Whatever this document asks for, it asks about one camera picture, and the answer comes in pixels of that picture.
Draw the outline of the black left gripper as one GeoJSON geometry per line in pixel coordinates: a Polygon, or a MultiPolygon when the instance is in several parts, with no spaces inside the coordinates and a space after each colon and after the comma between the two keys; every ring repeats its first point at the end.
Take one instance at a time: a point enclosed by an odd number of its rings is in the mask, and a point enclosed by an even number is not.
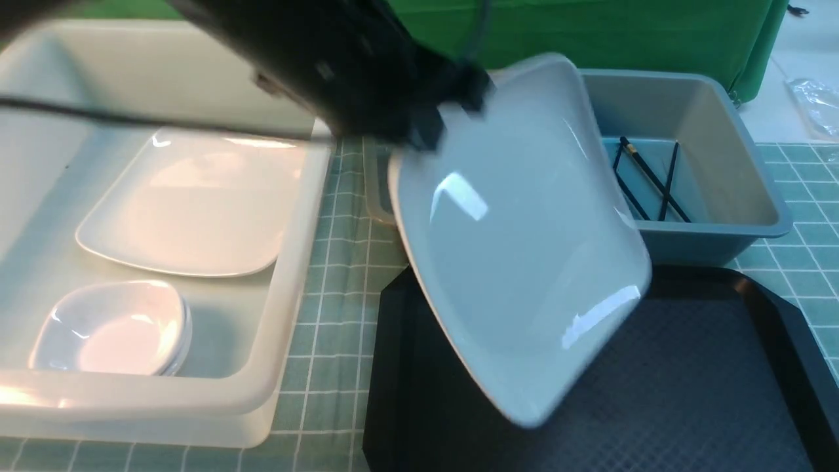
{"type": "Polygon", "coordinates": [[[439,110],[484,111],[492,84],[477,63],[491,3],[477,2],[459,54],[414,39],[387,1],[271,1],[278,29],[255,84],[320,115],[342,137],[371,136],[431,151],[444,134],[439,110]]]}

